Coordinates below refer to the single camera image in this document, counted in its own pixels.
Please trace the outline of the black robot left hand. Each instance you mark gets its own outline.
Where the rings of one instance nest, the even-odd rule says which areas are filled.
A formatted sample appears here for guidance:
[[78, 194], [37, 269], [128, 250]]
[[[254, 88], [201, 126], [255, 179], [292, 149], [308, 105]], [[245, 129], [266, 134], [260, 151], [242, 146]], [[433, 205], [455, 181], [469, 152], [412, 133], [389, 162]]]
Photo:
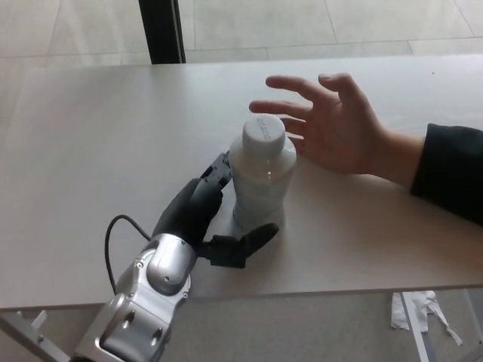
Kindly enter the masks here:
[[215, 235], [205, 241], [209, 225], [220, 210], [223, 188], [232, 179], [229, 153], [217, 156], [204, 173], [191, 179], [163, 211], [152, 232], [155, 237], [170, 234], [185, 241], [197, 257], [213, 266], [244, 268], [248, 257], [271, 241], [279, 231], [275, 223], [252, 229], [237, 239]]

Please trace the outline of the person right hand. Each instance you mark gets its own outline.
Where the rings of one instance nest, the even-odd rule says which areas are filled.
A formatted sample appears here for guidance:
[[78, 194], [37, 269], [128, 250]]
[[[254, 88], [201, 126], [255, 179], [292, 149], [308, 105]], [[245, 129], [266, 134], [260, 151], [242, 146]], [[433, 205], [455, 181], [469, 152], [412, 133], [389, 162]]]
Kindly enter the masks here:
[[266, 85], [295, 92], [307, 101], [255, 100], [249, 105], [253, 113], [281, 115], [299, 154], [327, 170], [377, 176], [411, 187], [423, 138], [384, 127], [349, 74], [320, 75], [316, 83], [272, 75]]

